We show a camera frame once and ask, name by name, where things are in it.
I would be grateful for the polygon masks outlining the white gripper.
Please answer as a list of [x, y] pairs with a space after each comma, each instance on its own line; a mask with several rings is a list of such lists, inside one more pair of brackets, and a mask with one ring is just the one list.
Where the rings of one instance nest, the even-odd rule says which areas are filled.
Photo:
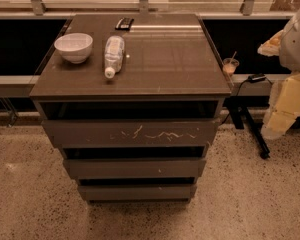
[[[283, 31], [280, 30], [259, 46], [257, 52], [264, 56], [278, 56]], [[300, 73], [273, 84], [261, 128], [265, 139], [283, 136], [300, 116]]]

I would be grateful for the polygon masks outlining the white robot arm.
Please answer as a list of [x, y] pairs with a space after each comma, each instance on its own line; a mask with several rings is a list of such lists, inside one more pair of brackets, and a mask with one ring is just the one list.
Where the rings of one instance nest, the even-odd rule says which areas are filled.
[[283, 136], [300, 116], [300, 8], [285, 27], [259, 46], [264, 56], [278, 56], [291, 74], [271, 88], [269, 108], [263, 118], [261, 134], [266, 139]]

